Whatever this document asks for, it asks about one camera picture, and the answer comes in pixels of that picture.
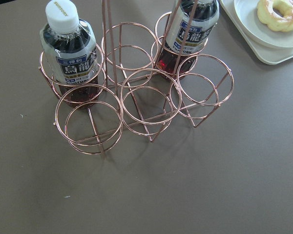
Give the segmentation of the tea bottle rear left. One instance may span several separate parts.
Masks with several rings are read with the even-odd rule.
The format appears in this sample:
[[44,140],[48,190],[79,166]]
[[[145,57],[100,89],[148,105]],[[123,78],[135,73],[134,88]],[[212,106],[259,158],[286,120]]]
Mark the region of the tea bottle rear left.
[[81,19],[70,0],[52,0],[46,8],[47,24],[40,30],[45,58],[61,94],[73,85],[98,83],[96,39],[89,22]]

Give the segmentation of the tea bottle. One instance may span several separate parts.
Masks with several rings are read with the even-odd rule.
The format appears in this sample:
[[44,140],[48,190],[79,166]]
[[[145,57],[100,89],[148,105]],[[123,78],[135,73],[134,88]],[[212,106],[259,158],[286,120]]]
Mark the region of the tea bottle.
[[89,22],[81,19],[70,0],[52,0],[46,8],[47,24],[40,30],[45,58],[61,94],[73,85],[98,83],[96,39]]
[[190,55],[200,52],[209,34],[219,19],[219,3],[216,0],[175,1],[175,19],[169,21],[170,30],[156,67],[172,74],[175,65],[181,64],[180,73],[190,70],[195,58]]

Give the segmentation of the tea bottle rear right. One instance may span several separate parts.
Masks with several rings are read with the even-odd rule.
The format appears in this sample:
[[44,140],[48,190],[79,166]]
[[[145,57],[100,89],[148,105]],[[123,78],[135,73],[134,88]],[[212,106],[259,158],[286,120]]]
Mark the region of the tea bottle rear right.
[[190,55],[200,52],[209,34],[219,19],[219,3],[216,0],[175,1],[175,19],[169,21],[170,30],[156,67],[172,74],[175,65],[181,64],[180,73],[190,70],[195,58]]

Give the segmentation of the beige rabbit tray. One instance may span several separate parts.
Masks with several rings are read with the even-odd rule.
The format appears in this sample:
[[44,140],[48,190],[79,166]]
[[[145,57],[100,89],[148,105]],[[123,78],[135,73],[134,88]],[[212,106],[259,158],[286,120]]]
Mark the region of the beige rabbit tray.
[[242,37],[245,39],[259,60],[265,64],[276,65],[293,58],[293,48],[270,48],[251,39],[243,31],[241,24],[238,22],[238,17],[236,16],[234,10],[234,0],[221,0],[219,2],[224,12],[226,12],[226,14],[229,16],[233,24],[236,26]]

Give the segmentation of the white plate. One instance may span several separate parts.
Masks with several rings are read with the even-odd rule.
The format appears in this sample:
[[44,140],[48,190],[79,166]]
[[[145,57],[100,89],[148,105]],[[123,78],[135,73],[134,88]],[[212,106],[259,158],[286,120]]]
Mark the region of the white plate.
[[257,0],[235,0],[234,10],[243,31],[254,41],[270,48],[293,48],[293,30],[274,32],[260,22]]

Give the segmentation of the glazed donut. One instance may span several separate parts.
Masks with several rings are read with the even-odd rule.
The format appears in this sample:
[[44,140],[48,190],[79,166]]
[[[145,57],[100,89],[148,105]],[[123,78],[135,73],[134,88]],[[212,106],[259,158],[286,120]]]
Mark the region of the glazed donut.
[[257,17],[272,31],[293,31],[293,0],[259,0]]

